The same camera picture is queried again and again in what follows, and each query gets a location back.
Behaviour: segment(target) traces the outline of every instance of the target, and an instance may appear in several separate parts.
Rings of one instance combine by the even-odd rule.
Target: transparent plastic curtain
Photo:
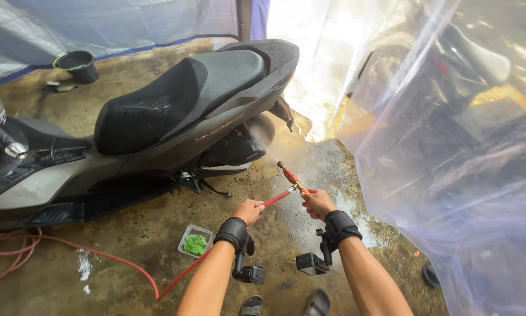
[[[66,51],[101,57],[237,35],[236,0],[0,0],[0,78]]]
[[[526,1],[276,0],[267,32],[301,48],[306,139],[351,151],[450,313],[526,315]]]

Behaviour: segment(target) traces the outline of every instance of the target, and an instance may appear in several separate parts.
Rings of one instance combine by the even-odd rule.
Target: black seat
[[[105,155],[133,154],[155,145],[264,77],[251,51],[190,56],[140,90],[107,101],[94,140]]]
[[[452,23],[445,28],[444,37],[476,67],[479,75],[488,84],[499,86],[505,83],[511,70],[508,58],[478,46]]]

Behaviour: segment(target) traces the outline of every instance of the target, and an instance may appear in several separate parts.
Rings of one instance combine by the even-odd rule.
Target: concrete floor
[[[189,54],[212,48],[212,40],[198,39],[97,61],[101,73],[98,82],[63,94],[45,93],[42,86],[47,80],[66,79],[66,74],[35,71],[1,86],[0,97],[9,115],[43,118],[74,136],[90,135],[108,99],[144,86]],[[426,257],[416,257],[409,241],[366,212],[353,157],[343,145],[337,140],[307,143],[270,116],[276,137],[269,154],[242,174],[209,180],[216,188],[231,190],[234,197],[182,190],[177,197],[168,193],[103,219],[48,233],[129,259],[146,269],[162,289],[193,262],[192,257],[177,252],[189,224],[216,232],[239,202],[246,198],[268,200],[288,188],[289,183],[276,167],[280,159],[306,187],[328,190],[338,207],[353,215],[365,245],[396,280],[414,315],[447,315],[442,292],[429,289],[421,280],[419,270]],[[250,228],[256,252],[245,261],[265,267],[266,282],[242,284],[231,279],[222,315],[237,315],[241,303],[254,293],[264,298],[264,315],[301,315],[318,287],[330,295],[330,315],[359,315],[338,253],[333,257],[332,271],[324,276],[296,271],[296,255],[308,251],[321,255],[315,229],[322,226],[308,217],[297,196],[268,207]],[[0,315],[174,315],[189,278],[156,304],[151,286],[136,270],[43,241],[28,263],[0,281]]]

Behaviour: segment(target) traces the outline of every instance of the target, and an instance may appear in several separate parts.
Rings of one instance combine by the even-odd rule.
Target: green sponge
[[[201,235],[189,235],[185,238],[185,244],[183,249],[186,252],[194,255],[204,254],[204,249],[206,248],[206,241]]]

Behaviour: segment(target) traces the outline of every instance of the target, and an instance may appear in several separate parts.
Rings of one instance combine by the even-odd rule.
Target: plastic container
[[[185,249],[183,249],[183,246],[185,245],[185,238],[187,238],[187,236],[189,235],[201,235],[204,237],[204,240],[206,241],[206,247],[204,248],[204,253],[210,248],[210,246],[212,245],[212,241],[214,240],[214,234],[210,230],[204,229],[203,227],[195,226],[193,224],[189,225],[187,229],[185,230],[185,234],[183,234],[181,241],[179,242],[179,246],[177,247],[177,250],[180,253],[184,253],[185,255],[193,256],[195,258],[199,258],[201,256],[188,253],[185,251]]]
[[[86,51],[68,52],[60,56],[52,66],[69,72],[77,83],[90,84],[99,79],[99,71],[93,64],[93,55]]]

